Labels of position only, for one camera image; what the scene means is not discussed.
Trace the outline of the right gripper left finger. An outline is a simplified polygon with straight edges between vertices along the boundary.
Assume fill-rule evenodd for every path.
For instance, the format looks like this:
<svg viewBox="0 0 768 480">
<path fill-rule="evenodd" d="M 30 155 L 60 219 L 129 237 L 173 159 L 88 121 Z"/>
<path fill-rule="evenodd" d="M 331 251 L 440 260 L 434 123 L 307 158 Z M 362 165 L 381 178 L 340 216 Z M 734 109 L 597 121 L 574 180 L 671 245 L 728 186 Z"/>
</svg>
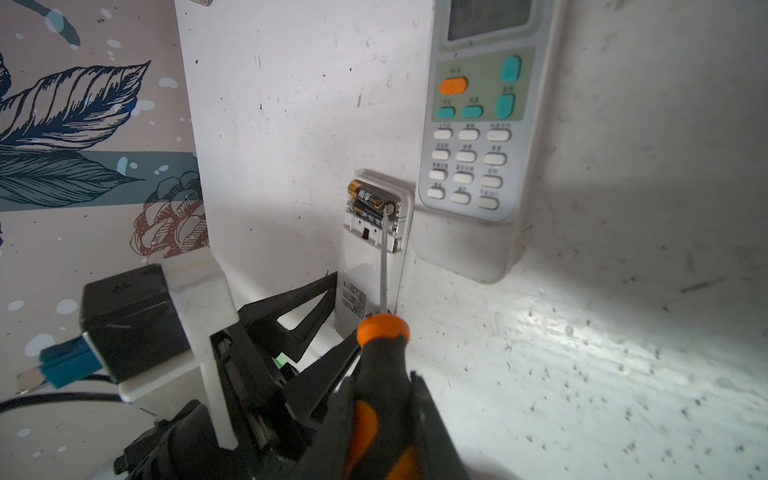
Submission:
<svg viewBox="0 0 768 480">
<path fill-rule="evenodd" d="M 329 410 L 311 447 L 286 475 L 289 480 L 346 479 L 355 417 L 355 381 L 345 378 L 328 402 Z"/>
</svg>

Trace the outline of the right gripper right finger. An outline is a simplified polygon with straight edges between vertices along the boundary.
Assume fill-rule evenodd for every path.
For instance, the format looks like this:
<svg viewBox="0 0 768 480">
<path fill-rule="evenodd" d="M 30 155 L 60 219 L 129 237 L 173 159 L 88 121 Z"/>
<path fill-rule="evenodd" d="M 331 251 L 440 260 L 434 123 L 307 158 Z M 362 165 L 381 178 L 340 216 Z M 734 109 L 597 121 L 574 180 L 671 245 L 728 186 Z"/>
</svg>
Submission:
<svg viewBox="0 0 768 480">
<path fill-rule="evenodd" d="M 422 478 L 469 480 L 425 380 L 415 371 L 411 372 L 410 380 L 413 432 Z"/>
</svg>

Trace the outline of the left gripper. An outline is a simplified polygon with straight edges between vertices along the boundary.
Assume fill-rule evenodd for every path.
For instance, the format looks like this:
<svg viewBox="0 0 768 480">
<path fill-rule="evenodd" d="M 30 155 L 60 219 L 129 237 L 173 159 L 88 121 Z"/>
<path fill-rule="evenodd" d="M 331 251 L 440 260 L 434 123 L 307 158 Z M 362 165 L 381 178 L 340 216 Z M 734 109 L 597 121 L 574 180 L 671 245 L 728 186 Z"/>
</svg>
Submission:
<svg viewBox="0 0 768 480">
<path fill-rule="evenodd" d="M 210 408 L 186 402 L 113 463 L 128 479 L 286 479 L 311 447 L 329 399 L 357 359 L 357 331 L 303 371 L 265 348 L 308 348 L 335 308 L 338 273 L 242 306 L 240 323 L 214 335 L 215 358 L 238 445 L 219 446 Z M 279 319 L 319 297 L 293 329 Z"/>
</svg>

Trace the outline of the orange black screwdriver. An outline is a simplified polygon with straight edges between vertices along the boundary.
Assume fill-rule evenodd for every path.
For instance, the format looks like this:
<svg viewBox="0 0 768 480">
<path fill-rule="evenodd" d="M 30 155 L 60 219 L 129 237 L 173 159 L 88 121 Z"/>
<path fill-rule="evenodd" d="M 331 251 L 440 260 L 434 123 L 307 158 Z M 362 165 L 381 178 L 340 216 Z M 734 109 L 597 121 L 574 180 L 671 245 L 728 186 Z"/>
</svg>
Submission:
<svg viewBox="0 0 768 480">
<path fill-rule="evenodd" d="M 382 219 L 380 312 L 358 327 L 354 409 L 346 459 L 349 479 L 421 479 L 405 350 L 410 327 L 387 311 L 388 218 Z"/>
</svg>

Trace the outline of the white remote control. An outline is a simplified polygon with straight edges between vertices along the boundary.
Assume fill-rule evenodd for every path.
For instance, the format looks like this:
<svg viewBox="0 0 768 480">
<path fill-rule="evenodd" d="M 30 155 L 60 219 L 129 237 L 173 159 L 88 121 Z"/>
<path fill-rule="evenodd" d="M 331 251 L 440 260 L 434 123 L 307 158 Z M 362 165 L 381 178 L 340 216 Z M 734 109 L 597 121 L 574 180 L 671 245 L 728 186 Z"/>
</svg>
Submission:
<svg viewBox="0 0 768 480">
<path fill-rule="evenodd" d="M 355 179 L 390 192 L 398 202 L 377 228 L 352 213 L 347 187 L 334 320 L 342 337 L 367 318 L 396 312 L 414 210 L 414 196 L 402 181 L 368 169 L 357 171 Z"/>
<path fill-rule="evenodd" d="M 438 1 L 413 247 L 482 284 L 511 269 L 562 1 Z"/>
</svg>

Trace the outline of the black gold AAA battery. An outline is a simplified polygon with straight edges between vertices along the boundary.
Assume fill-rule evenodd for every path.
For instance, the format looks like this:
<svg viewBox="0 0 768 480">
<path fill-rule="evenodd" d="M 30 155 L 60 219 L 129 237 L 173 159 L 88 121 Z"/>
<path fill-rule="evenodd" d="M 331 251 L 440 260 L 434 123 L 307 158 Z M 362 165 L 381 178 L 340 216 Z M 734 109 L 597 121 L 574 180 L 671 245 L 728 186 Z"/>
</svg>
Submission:
<svg viewBox="0 0 768 480">
<path fill-rule="evenodd" d="M 349 183 L 348 194 L 354 201 L 362 203 L 378 214 L 386 213 L 389 207 L 395 207 L 398 202 L 390 192 L 359 179 Z"/>
</svg>

